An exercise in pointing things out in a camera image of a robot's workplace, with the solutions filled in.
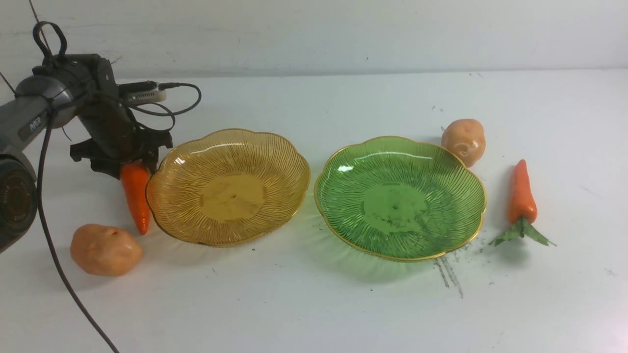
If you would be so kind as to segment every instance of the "amber glass plate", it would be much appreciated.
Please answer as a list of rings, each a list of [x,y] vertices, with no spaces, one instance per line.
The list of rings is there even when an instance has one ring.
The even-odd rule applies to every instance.
[[[347,244],[382,258],[420,261],[456,250],[480,231],[482,182],[445,148],[384,136],[336,152],[314,198]]]
[[[285,138],[228,129],[166,155],[146,187],[167,234],[209,246],[235,246],[281,227],[301,207],[310,166]]]

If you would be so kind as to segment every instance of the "toy carrot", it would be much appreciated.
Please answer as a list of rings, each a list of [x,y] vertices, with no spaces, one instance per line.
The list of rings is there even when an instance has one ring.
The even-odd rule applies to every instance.
[[[126,196],[126,203],[141,235],[148,232],[151,211],[146,201],[146,184],[150,173],[141,161],[124,164],[120,167],[120,181]]]
[[[521,238],[528,236],[545,246],[550,244],[556,246],[556,244],[549,241],[532,226],[532,223],[536,220],[537,213],[536,203],[530,187],[528,165],[525,160],[521,160],[514,167],[511,198],[508,203],[508,221],[512,224],[512,227],[493,239],[489,245],[494,244],[498,246],[504,241],[516,239],[517,236]]]

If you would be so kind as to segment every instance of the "robotic arm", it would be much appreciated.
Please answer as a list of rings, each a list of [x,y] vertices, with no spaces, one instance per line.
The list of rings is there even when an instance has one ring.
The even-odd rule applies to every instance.
[[[40,39],[46,24],[59,36],[57,55]],[[146,128],[130,108],[164,100],[164,89],[176,84],[118,85],[107,59],[97,54],[67,55],[67,41],[53,23],[39,22],[33,37],[44,53],[43,63],[19,83],[15,99],[0,106],[0,252],[25,234],[35,219],[36,175],[23,150],[47,126],[62,128],[78,116],[91,138],[72,145],[70,157],[74,161],[87,158],[92,170],[114,178],[119,178],[123,163],[136,160],[154,173],[159,147],[172,148],[169,130]],[[168,112],[160,115],[174,118],[177,114]]]

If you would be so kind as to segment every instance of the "green glass plate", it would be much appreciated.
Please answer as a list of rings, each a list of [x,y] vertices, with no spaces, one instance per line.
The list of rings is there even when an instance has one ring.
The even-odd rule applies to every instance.
[[[482,182],[445,148],[383,136],[336,152],[315,185],[334,234],[395,261],[436,258],[470,242],[486,209]]]

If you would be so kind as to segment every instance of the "white wall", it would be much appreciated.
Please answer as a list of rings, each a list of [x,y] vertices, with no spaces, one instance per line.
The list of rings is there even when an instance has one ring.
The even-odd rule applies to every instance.
[[[118,77],[628,66],[628,0],[34,0]],[[0,70],[41,55],[27,0],[0,5]]]

